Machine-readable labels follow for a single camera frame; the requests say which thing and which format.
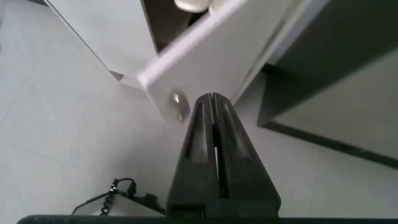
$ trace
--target white cabinet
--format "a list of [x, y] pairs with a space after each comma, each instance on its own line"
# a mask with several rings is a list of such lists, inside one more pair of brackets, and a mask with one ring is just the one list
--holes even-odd
[[[183, 121], [176, 119], [170, 93], [177, 90], [184, 95], [191, 110], [195, 100], [209, 92], [235, 102], [312, 3], [230, 0], [157, 52], [142, 1], [47, 2], [108, 69], [123, 75], [121, 83], [147, 93], [178, 142], [185, 135], [189, 115]], [[172, 25], [178, 28], [178, 24], [163, 24], [164, 29]]]

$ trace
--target black cable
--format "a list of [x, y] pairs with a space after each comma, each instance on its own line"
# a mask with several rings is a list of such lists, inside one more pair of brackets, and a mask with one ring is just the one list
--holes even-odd
[[120, 192], [119, 189], [118, 189], [118, 183], [120, 183], [122, 181], [125, 181], [125, 180], [130, 180], [134, 184], [136, 183], [131, 178], [114, 179], [113, 183], [111, 185], [111, 190], [109, 190], [108, 192], [103, 193], [103, 194], [101, 194], [99, 196], [93, 197], [92, 199], [87, 200], [85, 203], [83, 203], [81, 205], [78, 205], [75, 209], [73, 209], [73, 212], [72, 212], [71, 215], [75, 214], [75, 212], [79, 208], [81, 208], [81, 207], [83, 207], [85, 205], [88, 205], [89, 203], [94, 202], [94, 201], [96, 201], [98, 199], [106, 197], [105, 198], [105, 202], [103, 203], [103, 208], [101, 209], [100, 216], [107, 216], [109, 214], [110, 210], [111, 210], [112, 205], [113, 205], [113, 201], [114, 201], [115, 195], [117, 195], [117, 194], [126, 195], [125, 192]]
[[101, 195], [99, 195], [99, 196], [96, 196], [96, 197], [93, 197], [92, 199], [87, 200], [85, 203], [83, 203], [83, 204], [81, 204], [81, 205], [76, 206], [76, 208], [73, 209], [72, 215], [75, 214], [75, 212], [76, 212], [79, 208], [81, 208], [81, 207], [83, 207], [83, 206], [85, 206], [85, 205], [87, 205], [87, 204], [89, 204], [89, 203], [91, 203], [91, 202], [94, 202], [94, 201], [96, 201], [96, 200], [98, 200], [98, 199], [101, 199], [101, 198], [103, 198], [103, 197], [105, 197], [105, 196], [108, 196], [108, 195], [109, 195], [109, 192], [103, 193], [103, 194], [101, 194]]

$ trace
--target black frame edge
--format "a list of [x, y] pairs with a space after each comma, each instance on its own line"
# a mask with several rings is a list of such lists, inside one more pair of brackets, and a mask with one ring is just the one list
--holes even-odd
[[328, 147], [332, 150], [343, 152], [345, 154], [349, 154], [354, 157], [366, 159], [368, 161], [377, 162], [379, 164], [398, 169], [398, 160], [383, 156], [381, 154], [371, 152], [367, 149], [360, 148], [358, 146], [353, 146], [341, 141], [337, 141], [334, 139], [326, 138], [323, 136], [319, 136], [317, 134], [309, 133], [306, 131], [302, 131], [297, 128], [293, 128], [290, 126], [286, 126], [283, 124], [279, 124], [274, 121], [270, 121], [266, 124], [259, 125], [262, 128], [266, 128], [272, 131], [276, 131], [281, 134], [286, 134], [288, 136], [292, 136], [294, 138], [298, 138], [310, 143], [318, 144], [321, 146]]

